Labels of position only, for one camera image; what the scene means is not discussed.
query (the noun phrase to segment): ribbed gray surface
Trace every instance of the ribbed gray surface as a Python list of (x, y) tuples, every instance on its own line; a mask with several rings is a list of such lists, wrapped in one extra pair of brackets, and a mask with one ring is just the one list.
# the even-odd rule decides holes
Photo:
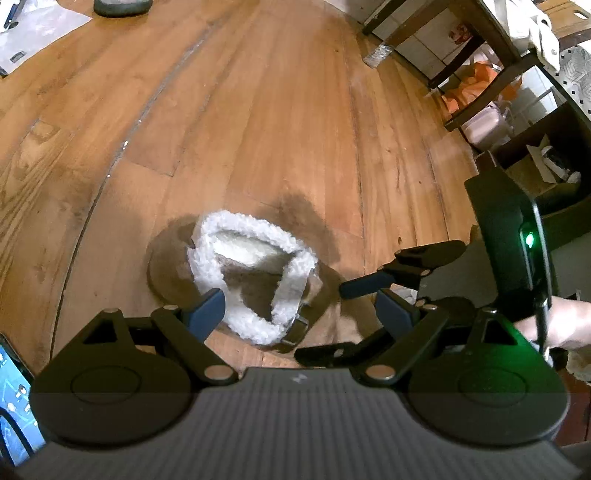
[(580, 471), (539, 443), (487, 452), (448, 442), (398, 396), (348, 370), (251, 368), (203, 391), (177, 425), (111, 452), (51, 443), (19, 468), (25, 480), (574, 479)]

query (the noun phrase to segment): white logo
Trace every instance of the white logo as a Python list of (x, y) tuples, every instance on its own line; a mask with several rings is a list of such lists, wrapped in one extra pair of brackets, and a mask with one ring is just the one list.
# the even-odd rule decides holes
[(301, 384), (303, 382), (305, 382), (306, 380), (308, 380), (308, 377), (305, 376), (304, 374), (298, 374), (297, 377), (291, 377), (291, 379), (298, 384)]

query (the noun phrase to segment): white fleece lining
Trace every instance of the white fleece lining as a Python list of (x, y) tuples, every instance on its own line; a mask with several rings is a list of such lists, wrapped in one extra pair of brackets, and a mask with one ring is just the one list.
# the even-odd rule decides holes
[[(233, 232), (242, 236), (240, 246), (236, 243), (236, 258), (232, 258), (232, 245), (228, 245), (232, 236), (216, 236), (220, 232)], [(230, 290), (223, 278), (220, 253), (223, 252), (231, 260), (244, 262), (244, 240), (249, 238), (263, 241), (292, 255), (291, 260), (283, 267), (283, 276), (271, 302), (271, 322), (246, 307), (240, 292)], [(187, 257), (195, 285), (201, 294), (211, 288), (219, 288), (224, 292), (226, 314), (223, 321), (240, 337), (257, 345), (279, 342), (296, 317), (308, 276), (318, 262), (314, 252), (277, 225), (227, 210), (201, 218), (193, 231), (193, 243), (195, 249), (187, 249)], [(253, 254), (253, 262), (259, 261), (261, 255), (264, 253), (259, 249)]]

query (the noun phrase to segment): floor plank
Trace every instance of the floor plank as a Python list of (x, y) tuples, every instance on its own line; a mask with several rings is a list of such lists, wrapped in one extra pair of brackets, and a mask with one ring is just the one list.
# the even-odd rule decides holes
[[(319, 0), (169, 0), (94, 19), (0, 82), (0, 329), (34, 371), (54, 327), (57, 352), (103, 308), (161, 305), (146, 252), (178, 218), (266, 218), (345, 278), (465, 238), (469, 150), (395, 59), (363, 64), (359, 28)], [(240, 370), (294, 365), (207, 344)]]

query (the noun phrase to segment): metal screw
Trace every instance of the metal screw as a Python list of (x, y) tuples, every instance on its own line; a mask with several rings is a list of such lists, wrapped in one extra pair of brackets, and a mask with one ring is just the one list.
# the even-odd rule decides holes
[(227, 365), (210, 365), (204, 373), (210, 380), (223, 381), (228, 380), (234, 374), (234, 370)]
[(372, 365), (368, 367), (365, 374), (374, 380), (391, 380), (396, 376), (396, 370), (389, 365)]

